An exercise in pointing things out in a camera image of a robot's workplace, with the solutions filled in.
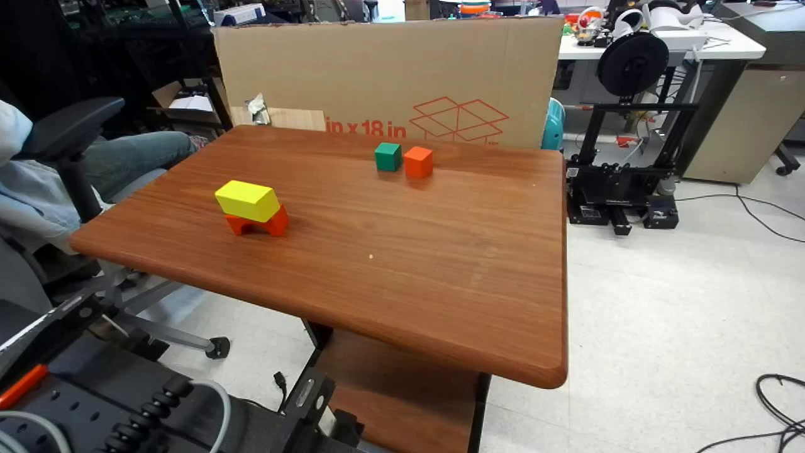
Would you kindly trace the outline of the orange cube block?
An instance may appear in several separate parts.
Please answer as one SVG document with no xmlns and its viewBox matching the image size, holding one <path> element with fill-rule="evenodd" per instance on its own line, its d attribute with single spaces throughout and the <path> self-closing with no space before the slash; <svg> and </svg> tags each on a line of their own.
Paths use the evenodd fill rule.
<svg viewBox="0 0 805 453">
<path fill-rule="evenodd" d="M 429 178 L 432 176 L 432 152 L 412 145 L 403 153 L 403 169 L 407 178 Z"/>
</svg>

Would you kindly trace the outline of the green cube block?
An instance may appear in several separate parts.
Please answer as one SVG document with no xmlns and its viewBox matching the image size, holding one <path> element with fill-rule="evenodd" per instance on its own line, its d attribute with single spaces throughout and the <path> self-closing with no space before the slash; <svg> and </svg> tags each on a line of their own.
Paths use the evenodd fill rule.
<svg viewBox="0 0 805 453">
<path fill-rule="evenodd" d="M 383 140 L 374 145 L 374 169 L 378 171 L 397 171 L 403 166 L 403 145 L 392 140 Z"/>
</svg>

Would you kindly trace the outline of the orange arch block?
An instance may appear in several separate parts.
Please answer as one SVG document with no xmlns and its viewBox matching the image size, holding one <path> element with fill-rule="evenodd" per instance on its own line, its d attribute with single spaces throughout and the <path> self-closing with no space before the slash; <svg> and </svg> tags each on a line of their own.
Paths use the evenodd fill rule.
<svg viewBox="0 0 805 453">
<path fill-rule="evenodd" d="M 270 216 L 267 222 L 251 222 L 251 218 L 241 218 L 241 216 L 227 216 L 227 227 L 232 234 L 241 237 L 241 234 L 251 234 L 251 232 L 263 232 L 270 237 L 284 237 L 289 230 L 289 215 L 287 208 L 279 208 L 274 216 Z"/>
</svg>

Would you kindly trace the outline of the yellow rectangular block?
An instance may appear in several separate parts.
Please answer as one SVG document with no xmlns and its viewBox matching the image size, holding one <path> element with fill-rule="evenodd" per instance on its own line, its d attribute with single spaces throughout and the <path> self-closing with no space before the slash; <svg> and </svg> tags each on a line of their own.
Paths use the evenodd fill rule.
<svg viewBox="0 0 805 453">
<path fill-rule="evenodd" d="M 237 178 L 219 186 L 213 191 L 213 200 L 227 216 L 240 216 L 250 222 L 270 222 L 282 208 L 272 186 Z"/>
</svg>

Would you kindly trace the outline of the brown wooden table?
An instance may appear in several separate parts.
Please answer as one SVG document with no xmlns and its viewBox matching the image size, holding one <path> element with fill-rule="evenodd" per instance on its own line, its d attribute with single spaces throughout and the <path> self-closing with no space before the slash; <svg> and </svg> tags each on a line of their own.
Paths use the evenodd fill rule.
<svg viewBox="0 0 805 453">
<path fill-rule="evenodd" d="M 563 159 L 440 144 L 436 173 L 379 173 L 364 137 L 241 127 L 89 222 L 106 261 L 296 315 L 364 439 L 474 453 L 492 374 L 568 374 Z M 232 234 L 213 191 L 272 186 L 284 237 Z"/>
</svg>

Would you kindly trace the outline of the large cardboard sheet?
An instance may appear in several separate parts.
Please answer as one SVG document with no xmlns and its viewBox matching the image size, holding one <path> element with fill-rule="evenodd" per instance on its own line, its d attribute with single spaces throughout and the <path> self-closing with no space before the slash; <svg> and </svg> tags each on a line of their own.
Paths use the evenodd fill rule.
<svg viewBox="0 0 805 453">
<path fill-rule="evenodd" d="M 536 149 L 558 65 L 562 23 L 412 20 L 219 27 L 232 120 L 320 114 L 331 134 Z"/>
</svg>

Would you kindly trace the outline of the black office chair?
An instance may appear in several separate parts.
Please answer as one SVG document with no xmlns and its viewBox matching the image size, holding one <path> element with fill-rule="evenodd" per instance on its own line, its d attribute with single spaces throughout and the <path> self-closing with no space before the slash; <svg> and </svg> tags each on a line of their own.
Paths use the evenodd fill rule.
<svg viewBox="0 0 805 453">
<path fill-rule="evenodd" d="M 183 130 L 104 138 L 104 124 L 120 109 L 120 99 L 90 99 L 32 120 L 0 101 L 3 299 L 51 315 L 66 315 L 67 302 L 101 299 L 158 341 L 221 361 L 229 337 L 199 337 L 143 318 L 178 283 L 90 259 L 67 245 L 82 225 L 197 152 Z"/>
</svg>

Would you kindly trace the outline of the black orange clamp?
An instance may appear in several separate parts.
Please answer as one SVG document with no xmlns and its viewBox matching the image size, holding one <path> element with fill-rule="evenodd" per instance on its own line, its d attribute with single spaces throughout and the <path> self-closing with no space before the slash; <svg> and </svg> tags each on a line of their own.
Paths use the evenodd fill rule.
<svg viewBox="0 0 805 453">
<path fill-rule="evenodd" d="M 104 367 L 107 342 L 92 318 L 61 307 L 32 313 L 3 302 L 0 408 L 77 410 L 96 402 L 90 374 Z"/>
</svg>

